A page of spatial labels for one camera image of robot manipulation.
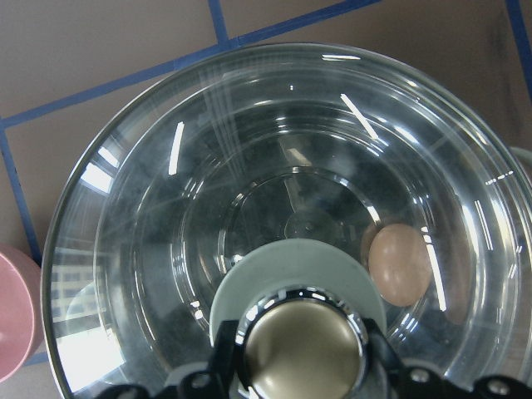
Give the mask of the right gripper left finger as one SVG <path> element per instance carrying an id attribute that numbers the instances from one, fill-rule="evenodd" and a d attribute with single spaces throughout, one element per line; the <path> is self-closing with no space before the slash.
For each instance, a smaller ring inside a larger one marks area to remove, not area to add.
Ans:
<path id="1" fill-rule="evenodd" d="M 219 325 L 208 363 L 213 398 L 229 398 L 231 384 L 242 362 L 242 350 L 236 342 L 238 327 L 238 320 L 225 320 Z"/>

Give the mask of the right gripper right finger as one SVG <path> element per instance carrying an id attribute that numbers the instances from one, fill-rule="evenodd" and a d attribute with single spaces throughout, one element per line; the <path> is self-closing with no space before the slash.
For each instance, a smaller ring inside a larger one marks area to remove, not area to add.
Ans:
<path id="1" fill-rule="evenodd" d="M 400 398 L 404 363 L 373 319 L 363 318 L 362 322 L 367 332 L 367 376 L 380 387 L 385 398 Z"/>

